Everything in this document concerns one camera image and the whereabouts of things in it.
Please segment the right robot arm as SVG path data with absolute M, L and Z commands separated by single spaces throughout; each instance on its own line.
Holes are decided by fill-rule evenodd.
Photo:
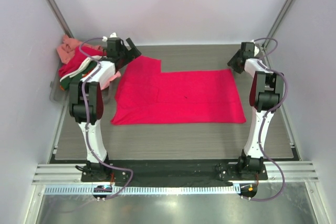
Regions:
M 233 167 L 238 176 L 248 179 L 265 171 L 267 132 L 275 111 L 281 106 L 286 87 L 281 73 L 271 70 L 257 58 L 258 52 L 253 41 L 242 42 L 240 49 L 227 63 L 234 72 L 246 72 L 253 78 L 249 94 L 249 105 L 252 108 L 249 136 Z

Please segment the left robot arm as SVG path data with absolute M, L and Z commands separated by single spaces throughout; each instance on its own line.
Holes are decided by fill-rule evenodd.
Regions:
M 123 40 L 114 33 L 110 37 L 98 39 L 107 43 L 104 49 L 106 55 L 97 59 L 83 51 L 81 44 L 79 51 L 97 65 L 85 77 L 69 85 L 69 113 L 78 123 L 87 149 L 86 164 L 77 169 L 82 172 L 84 179 L 92 180 L 107 179 L 114 170 L 102 140 L 102 88 L 110 83 L 112 76 L 121 68 L 141 56 L 131 38 Z

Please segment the magenta t shirt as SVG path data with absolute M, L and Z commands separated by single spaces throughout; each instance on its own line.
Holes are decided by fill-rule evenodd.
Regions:
M 113 125 L 246 122 L 229 69 L 163 72 L 140 56 L 128 64 L 115 94 Z

